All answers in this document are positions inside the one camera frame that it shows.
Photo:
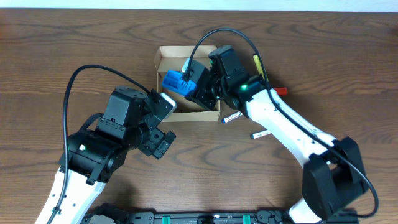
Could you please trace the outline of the blue magnetic whiteboard duster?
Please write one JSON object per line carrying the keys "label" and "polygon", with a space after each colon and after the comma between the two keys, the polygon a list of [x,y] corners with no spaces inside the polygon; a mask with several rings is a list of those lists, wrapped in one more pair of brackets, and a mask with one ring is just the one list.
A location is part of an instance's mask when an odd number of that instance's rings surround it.
{"label": "blue magnetic whiteboard duster", "polygon": [[175,70],[169,70],[162,81],[162,87],[179,95],[187,96],[197,87],[192,80],[184,81],[182,74]]}

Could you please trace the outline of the red stapler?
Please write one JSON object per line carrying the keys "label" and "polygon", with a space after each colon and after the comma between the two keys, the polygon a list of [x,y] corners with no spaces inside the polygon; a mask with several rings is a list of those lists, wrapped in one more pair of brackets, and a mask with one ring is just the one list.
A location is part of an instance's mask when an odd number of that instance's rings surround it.
{"label": "red stapler", "polygon": [[274,88],[274,90],[277,92],[279,96],[287,95],[288,90],[285,87],[280,87],[280,88]]}

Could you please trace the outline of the yellow highlighter pen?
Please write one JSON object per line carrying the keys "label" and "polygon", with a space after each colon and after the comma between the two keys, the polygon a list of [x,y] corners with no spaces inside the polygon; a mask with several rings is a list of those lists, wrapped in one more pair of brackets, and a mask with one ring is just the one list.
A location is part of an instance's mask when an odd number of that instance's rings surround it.
{"label": "yellow highlighter pen", "polygon": [[262,69],[262,65],[261,65],[261,62],[260,62],[260,60],[259,60],[259,56],[258,56],[257,54],[254,54],[252,57],[253,57],[253,60],[254,60],[254,63],[255,63],[255,65],[256,65],[256,68],[257,68],[257,71],[258,71],[259,75],[260,75],[264,80],[268,80],[267,75],[264,73],[264,70]]}

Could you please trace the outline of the black capped whiteboard marker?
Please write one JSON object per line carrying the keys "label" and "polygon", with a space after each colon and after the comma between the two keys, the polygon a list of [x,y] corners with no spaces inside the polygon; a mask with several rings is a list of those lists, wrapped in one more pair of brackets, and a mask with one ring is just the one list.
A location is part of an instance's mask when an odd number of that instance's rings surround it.
{"label": "black capped whiteboard marker", "polygon": [[271,132],[269,131],[269,130],[263,130],[263,131],[259,131],[259,132],[256,132],[256,133],[252,133],[251,135],[250,135],[250,138],[251,139],[257,139],[257,138],[261,138],[261,137],[264,137],[264,136],[267,136],[267,135],[269,135]]}

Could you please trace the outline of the open brown cardboard box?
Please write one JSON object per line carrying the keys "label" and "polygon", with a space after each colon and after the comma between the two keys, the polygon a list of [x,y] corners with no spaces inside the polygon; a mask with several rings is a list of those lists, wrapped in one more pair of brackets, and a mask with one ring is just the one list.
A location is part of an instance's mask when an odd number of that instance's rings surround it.
{"label": "open brown cardboard box", "polygon": [[157,70],[157,91],[165,93],[177,104],[175,111],[169,115],[166,122],[202,122],[218,121],[220,103],[213,110],[205,110],[197,104],[186,100],[183,96],[162,87],[162,81],[169,70],[180,71],[185,61],[191,55],[194,46],[161,46],[154,57]]}

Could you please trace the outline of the blue capped whiteboard marker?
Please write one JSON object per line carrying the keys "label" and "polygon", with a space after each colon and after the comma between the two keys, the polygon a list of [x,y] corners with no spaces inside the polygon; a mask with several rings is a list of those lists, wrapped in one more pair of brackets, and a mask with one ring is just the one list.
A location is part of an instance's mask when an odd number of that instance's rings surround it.
{"label": "blue capped whiteboard marker", "polygon": [[235,112],[235,113],[233,113],[233,114],[231,114],[231,115],[229,115],[229,116],[227,116],[227,117],[224,117],[224,118],[221,120],[221,122],[222,122],[223,124],[225,124],[225,123],[228,123],[228,122],[230,122],[230,121],[232,121],[232,120],[234,120],[234,119],[236,119],[236,118],[238,118],[238,117],[240,117],[240,116],[242,116],[242,115],[243,115],[242,112],[237,111],[237,112]]}

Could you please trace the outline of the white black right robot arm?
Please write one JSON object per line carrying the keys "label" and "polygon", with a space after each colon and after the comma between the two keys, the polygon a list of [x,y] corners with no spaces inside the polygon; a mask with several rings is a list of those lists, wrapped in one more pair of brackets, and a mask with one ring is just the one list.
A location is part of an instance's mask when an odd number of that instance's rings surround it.
{"label": "white black right robot arm", "polygon": [[223,100],[260,124],[279,140],[303,169],[302,199],[289,217],[294,223],[319,223],[339,215],[351,202],[371,190],[358,144],[337,140],[290,108],[259,75],[251,75],[232,46],[209,53],[210,66],[188,58],[182,72],[188,81],[185,98],[205,109]]}

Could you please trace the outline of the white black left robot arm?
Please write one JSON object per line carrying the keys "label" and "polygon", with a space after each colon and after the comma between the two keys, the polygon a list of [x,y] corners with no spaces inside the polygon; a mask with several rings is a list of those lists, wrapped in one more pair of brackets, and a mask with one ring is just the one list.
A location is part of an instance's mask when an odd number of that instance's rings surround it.
{"label": "white black left robot arm", "polygon": [[80,223],[130,150],[160,159],[176,135],[162,132],[158,125],[176,107],[165,93],[116,87],[105,112],[91,116],[68,137],[69,153],[59,160],[50,195],[36,222]]}

